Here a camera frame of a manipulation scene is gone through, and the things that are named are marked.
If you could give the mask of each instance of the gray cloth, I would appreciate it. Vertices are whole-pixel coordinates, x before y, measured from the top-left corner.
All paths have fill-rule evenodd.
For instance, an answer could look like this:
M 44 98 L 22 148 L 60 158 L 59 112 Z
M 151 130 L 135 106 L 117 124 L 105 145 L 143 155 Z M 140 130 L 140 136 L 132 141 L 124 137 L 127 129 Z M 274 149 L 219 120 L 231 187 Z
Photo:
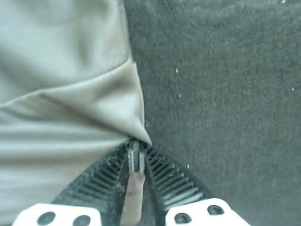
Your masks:
M 300 1 L 125 6 L 153 145 L 251 225 L 299 226 Z M 141 225 L 153 225 L 148 203 Z
M 0 225 L 129 137 L 150 143 L 126 24 L 117 0 L 0 1 Z

